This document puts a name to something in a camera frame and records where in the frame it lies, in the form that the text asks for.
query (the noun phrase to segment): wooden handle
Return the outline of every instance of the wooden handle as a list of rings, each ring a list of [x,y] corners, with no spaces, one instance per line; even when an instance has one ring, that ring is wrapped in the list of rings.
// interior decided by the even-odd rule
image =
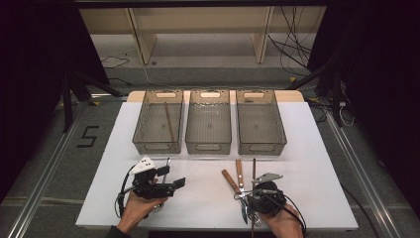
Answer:
[[[222,174],[225,177],[225,179],[228,181],[228,183],[231,185],[231,187],[234,189],[235,192],[241,192],[237,185],[235,184],[232,177],[229,175],[228,171],[222,170]]]
[[[244,188],[244,176],[242,175],[242,162],[241,160],[236,160],[237,162],[237,174],[238,174],[238,187]]]
[[[253,180],[256,179],[256,158],[253,159]],[[256,184],[253,182],[253,190],[256,189]]]
[[[172,124],[170,123],[169,110],[167,109],[166,102],[164,103],[164,110],[166,112],[167,125],[169,126],[170,140],[172,140],[172,142],[175,142],[175,137],[173,136],[173,131],[172,131]]]

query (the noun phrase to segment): wire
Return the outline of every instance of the wire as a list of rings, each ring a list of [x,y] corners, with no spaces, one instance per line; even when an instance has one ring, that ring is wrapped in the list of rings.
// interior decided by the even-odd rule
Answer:
[[[293,60],[293,61],[295,61],[297,64],[299,64],[299,65],[301,65],[302,67],[304,67],[304,68],[307,68],[307,66],[305,65],[305,64],[303,64],[302,62],[300,62],[300,61],[298,61],[297,59],[295,59],[293,56],[291,56],[291,55],[289,55],[288,53],[286,53],[285,51],[284,51],[284,49],[280,49],[279,47],[278,47],[278,45],[273,41],[273,39],[271,38],[271,36],[270,35],[268,35],[268,38],[272,41],[272,43],[274,44],[274,46],[282,53],[282,54],[285,54],[287,57],[289,57],[291,60]]]
[[[362,206],[362,204],[356,199],[355,196],[353,196],[344,186],[342,183],[340,183],[340,186],[343,188],[343,190],[356,202],[356,204],[359,206],[359,208],[361,209],[362,213],[365,215],[365,217],[367,218],[367,221],[374,233],[374,236],[376,238],[380,237],[379,233],[377,232],[376,228],[374,228],[373,222],[371,221],[370,217],[368,217],[368,213],[367,211],[364,209],[364,207]]]
[[[320,118],[318,118],[317,120],[315,120],[316,124],[321,123],[321,122],[325,122],[327,120],[327,113],[328,111],[331,111],[331,105],[324,105],[320,102],[318,102],[317,100],[312,100],[310,98],[305,98],[304,99],[306,102],[308,102],[309,107],[311,108],[316,108],[320,111],[323,112],[322,116]]]
[[[133,85],[131,82],[128,82],[128,81],[126,81],[126,80],[123,80],[123,79],[121,79],[121,78],[119,78],[119,77],[110,77],[110,78],[108,78],[109,80],[119,80],[119,81],[122,81],[122,82],[124,82],[124,83],[126,83],[127,85]]]
[[[304,87],[304,88],[299,88],[299,91],[306,91],[312,88],[315,88],[316,86],[308,86],[308,87]]]
[[[303,13],[303,10],[305,10],[305,6],[303,6],[302,7],[302,10],[300,11],[300,14],[299,14],[299,19],[298,19],[298,21],[297,21],[297,24],[296,25],[292,25],[292,28],[293,28],[293,30],[294,30],[294,33],[295,33],[295,39],[296,39],[296,42],[298,43],[298,45],[299,45],[299,47],[298,48],[296,48],[297,49],[297,53],[299,54],[299,56],[300,56],[300,59],[303,61],[303,59],[302,59],[302,56],[300,55],[300,51],[302,51],[302,53],[303,53],[303,55],[305,56],[305,58],[306,58],[306,60],[309,60],[309,58],[308,58],[308,56],[306,55],[306,53],[305,53],[305,51],[303,51],[303,46],[301,45],[301,43],[299,43],[299,41],[298,41],[298,39],[297,39],[297,28],[299,27],[299,24],[300,24],[300,19],[302,18],[302,13]],[[296,7],[294,8],[294,10],[293,10],[293,20],[294,20],[294,18],[296,17]]]
[[[315,29],[315,26],[318,24],[319,17],[321,16],[322,8],[323,8],[323,6],[321,6],[321,7],[319,8],[319,11],[318,11],[318,16],[317,16],[317,18],[316,18],[316,20],[315,20],[314,25],[312,25],[311,30],[309,30],[308,35],[306,35],[306,37],[305,37],[302,41],[300,41],[300,43],[299,43],[299,44],[302,44],[304,41],[306,41],[306,39],[307,39],[307,38],[311,35],[312,31]]]
[[[278,41],[275,41],[275,40],[273,40],[273,39],[271,39],[271,41],[273,42],[273,43],[277,43],[277,44],[280,44],[280,45],[284,45],[284,46],[286,46],[286,47],[289,47],[289,48],[292,48],[292,49],[296,49],[296,50],[298,50],[298,47],[294,47],[294,46],[292,46],[292,45],[289,45],[289,44],[286,44],[286,43],[282,43],[282,42],[278,42]],[[305,50],[303,50],[305,53],[307,53],[307,54],[310,54],[311,53],[311,50],[310,49],[305,49]]]
[[[142,64],[143,67],[143,71],[145,72],[145,77],[146,77],[146,81],[151,84],[151,85],[155,85],[155,86],[163,86],[163,87],[171,87],[171,88],[218,88],[218,89],[222,89],[222,88],[227,88],[227,89],[272,89],[272,90],[281,90],[284,88],[281,87],[261,87],[261,86],[241,86],[241,87],[235,87],[235,86],[222,86],[222,85],[214,85],[214,86],[174,86],[174,85],[169,85],[169,84],[160,84],[160,83],[155,83],[152,82],[149,78],[148,72],[146,71],[145,66]]]
[[[130,60],[129,60],[129,59],[127,59],[127,58],[118,58],[118,57],[112,57],[112,56],[110,56],[110,57],[107,57],[107,58],[103,59],[101,62],[107,62],[106,60],[107,60],[107,59],[110,59],[110,58],[114,58],[114,59],[117,59],[117,60],[124,60],[124,61],[123,61],[123,62],[121,62],[121,63],[119,63],[119,64],[117,64],[117,65],[115,65],[115,66],[112,66],[112,67],[104,66],[105,68],[116,68],[116,67],[121,66],[121,65],[123,65],[123,64],[126,64],[127,62],[129,62],[129,61],[130,61]]]
[[[351,127],[351,126],[353,126],[353,124],[355,124],[355,117],[353,117],[353,119],[352,119],[352,123],[351,123],[351,124],[347,124],[347,123],[346,123],[346,121],[344,120],[343,115],[342,115],[343,108],[344,108],[344,106],[340,107],[340,117],[341,117],[341,119],[342,119],[343,123],[344,123],[346,126]]]
[[[130,171],[133,169],[135,165],[133,165],[126,173],[126,176],[124,177],[124,181],[123,184],[121,185],[121,190],[117,195],[117,198],[115,199],[115,203],[114,203],[114,209],[115,209],[115,214],[117,214],[118,218],[121,218],[121,216],[123,215],[124,212],[124,197],[126,195],[127,192],[131,191],[134,189],[133,186],[125,189],[126,187],[126,183],[127,183],[127,179],[129,178],[130,175]],[[118,207],[120,208],[120,214],[118,215],[117,213],[117,207],[116,204],[118,203]]]
[[[291,215],[293,218],[295,218],[299,223],[300,223],[300,227],[302,229],[302,234],[303,237],[307,237],[307,233],[306,233],[306,222],[305,219],[302,216],[302,213],[300,212],[300,210],[297,208],[297,206],[294,204],[294,202],[290,199],[290,197],[288,196],[284,196],[286,197],[292,204],[293,206],[296,208],[297,212],[299,213],[300,217],[302,219],[299,219],[299,217],[297,217],[293,212],[291,212],[289,209],[287,209],[286,207],[282,206],[281,204],[279,204],[278,202],[276,202],[274,199],[272,199],[271,197],[267,196],[265,193],[262,193],[263,196],[265,196],[267,199],[269,199],[271,202],[273,202],[274,204],[276,204],[278,207],[281,207],[282,210],[286,211],[289,215]]]
[[[297,40],[296,33],[292,30],[292,28],[294,28],[294,19],[295,19],[295,11],[296,11],[296,7],[293,7],[293,22],[292,22],[292,25],[290,25],[290,24],[289,24],[289,21],[288,21],[288,19],[287,19],[286,15],[285,15],[285,13],[284,13],[283,7],[280,7],[280,10],[281,10],[281,12],[283,13],[284,20],[286,20],[287,27],[288,27],[288,29],[289,29],[289,33],[287,34],[287,39],[286,39],[286,40],[290,39],[290,40],[291,40],[292,42],[294,42],[294,43],[296,44],[296,46],[300,49],[300,47],[301,47],[301,46],[300,46],[300,44],[299,44],[299,41]],[[297,51],[297,53],[299,54],[300,59],[303,61],[303,58],[302,58],[302,55],[300,54],[300,51]]]

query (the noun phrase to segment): plastic bin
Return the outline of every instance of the plastic bin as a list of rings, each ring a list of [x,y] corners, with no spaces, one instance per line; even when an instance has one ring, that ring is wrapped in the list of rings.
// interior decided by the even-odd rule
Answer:
[[[140,154],[181,152],[182,90],[146,91],[133,143]]]
[[[279,156],[287,144],[273,90],[237,90],[240,155]]]
[[[232,125],[229,90],[191,91],[185,143],[188,154],[230,154]]]

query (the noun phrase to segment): white tabletop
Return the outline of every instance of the white tabletop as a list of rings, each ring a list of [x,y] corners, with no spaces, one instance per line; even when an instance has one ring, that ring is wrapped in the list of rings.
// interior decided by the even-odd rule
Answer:
[[[128,169],[143,155],[132,143],[142,103],[123,103],[92,185],[76,221],[87,228],[116,225],[114,202]],[[358,224],[340,187],[309,106],[305,102],[278,103],[287,145],[280,156],[239,156],[237,133],[233,130],[228,156],[188,155],[182,141],[179,155],[170,155],[166,182],[186,177],[164,208],[140,223],[151,230],[230,230],[251,229],[245,224],[240,202],[221,174],[227,170],[236,180],[235,159],[243,160],[245,189],[251,189],[252,158],[257,159],[257,177],[265,173],[283,175],[278,188],[296,203],[308,230],[354,230]],[[187,118],[188,102],[184,107]],[[232,128],[236,128],[235,103],[231,104]],[[183,135],[185,138],[186,120]],[[168,155],[148,155],[158,167]],[[266,226],[257,230],[267,230]]]

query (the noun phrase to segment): person's hand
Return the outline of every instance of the person's hand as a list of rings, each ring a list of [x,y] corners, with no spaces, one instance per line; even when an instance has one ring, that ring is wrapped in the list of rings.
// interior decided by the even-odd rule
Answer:
[[[297,217],[299,213],[289,204],[284,205],[289,211]],[[272,233],[277,238],[303,238],[302,229],[299,221],[293,216],[281,209],[275,216],[268,214],[259,214],[260,218],[268,225]]]
[[[156,205],[162,204],[165,201],[167,201],[167,197],[144,199],[136,196],[133,191],[130,191],[126,208],[124,209],[123,216],[121,217],[117,228],[126,234],[130,234],[131,231],[138,226],[139,222],[152,212]]]

